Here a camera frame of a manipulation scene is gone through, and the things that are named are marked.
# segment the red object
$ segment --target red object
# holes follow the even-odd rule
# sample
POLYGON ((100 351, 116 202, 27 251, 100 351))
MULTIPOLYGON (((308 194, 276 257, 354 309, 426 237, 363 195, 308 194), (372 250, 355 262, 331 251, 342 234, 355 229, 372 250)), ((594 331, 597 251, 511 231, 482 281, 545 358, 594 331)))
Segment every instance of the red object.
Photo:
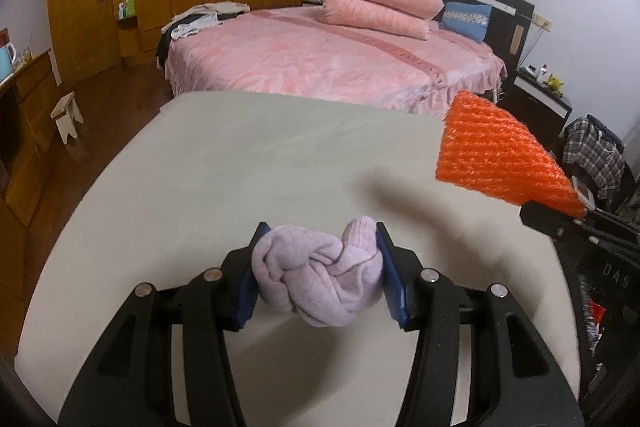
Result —
POLYGON ((571 181, 527 127, 465 90, 445 118, 436 179, 517 205, 532 200, 569 216, 586 213, 571 181))
POLYGON ((599 326, 602 323, 602 319, 604 318, 604 314, 607 312, 607 309, 594 302, 593 299, 589 300, 589 304, 591 305, 591 315, 593 315, 593 321, 599 326))

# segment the bottle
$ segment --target bottle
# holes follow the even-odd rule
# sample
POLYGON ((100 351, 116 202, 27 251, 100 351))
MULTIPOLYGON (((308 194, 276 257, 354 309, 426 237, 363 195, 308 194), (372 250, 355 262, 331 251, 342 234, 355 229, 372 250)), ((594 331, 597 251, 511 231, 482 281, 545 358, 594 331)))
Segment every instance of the bottle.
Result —
POLYGON ((540 70, 538 71, 538 76, 536 77, 536 80, 542 84, 543 82, 543 77, 546 75, 546 64, 543 64, 542 67, 540 68, 540 70))

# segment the pink bedspread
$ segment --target pink bedspread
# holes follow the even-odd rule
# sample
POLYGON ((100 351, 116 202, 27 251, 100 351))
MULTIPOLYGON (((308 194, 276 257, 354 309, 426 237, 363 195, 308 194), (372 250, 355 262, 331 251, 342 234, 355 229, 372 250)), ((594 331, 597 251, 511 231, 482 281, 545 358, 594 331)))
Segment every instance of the pink bedspread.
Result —
POLYGON ((242 89, 361 103, 442 118, 460 89, 497 86, 487 44, 438 29, 428 40, 318 21, 320 7, 260 10, 172 42, 174 94, 242 89))

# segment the wooden drawer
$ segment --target wooden drawer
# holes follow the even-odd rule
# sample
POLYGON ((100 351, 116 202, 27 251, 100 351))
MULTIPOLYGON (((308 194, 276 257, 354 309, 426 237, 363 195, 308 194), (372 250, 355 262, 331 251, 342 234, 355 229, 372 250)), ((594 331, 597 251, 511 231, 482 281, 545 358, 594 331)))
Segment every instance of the wooden drawer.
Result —
POLYGON ((18 353, 24 313, 24 302, 0 283, 0 346, 10 361, 18 353))
POLYGON ((31 222, 48 173, 49 166, 36 146, 33 143, 22 145, 12 167, 13 177, 4 200, 24 227, 31 222))
POLYGON ((60 99, 60 88, 53 72, 39 83, 21 103, 20 107, 33 138, 42 152, 47 152, 56 134, 51 111, 60 99))
POLYGON ((0 284, 22 300, 26 230, 0 200, 0 284))
POLYGON ((17 73, 15 79, 15 89, 18 93, 18 99, 24 100, 27 95, 38 85, 38 83, 51 71, 51 61, 49 54, 45 53, 33 62, 28 64, 23 70, 17 73))

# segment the wall socket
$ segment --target wall socket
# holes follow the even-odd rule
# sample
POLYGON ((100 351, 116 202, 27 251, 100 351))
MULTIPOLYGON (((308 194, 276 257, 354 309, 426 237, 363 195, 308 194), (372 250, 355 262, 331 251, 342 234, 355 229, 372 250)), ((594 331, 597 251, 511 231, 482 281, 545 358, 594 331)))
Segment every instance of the wall socket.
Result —
POLYGON ((531 19, 531 22, 539 28, 542 28, 543 30, 546 30, 548 32, 551 31, 551 26, 553 25, 553 23, 549 19, 545 19, 542 15, 539 15, 537 13, 533 14, 533 19, 531 19))

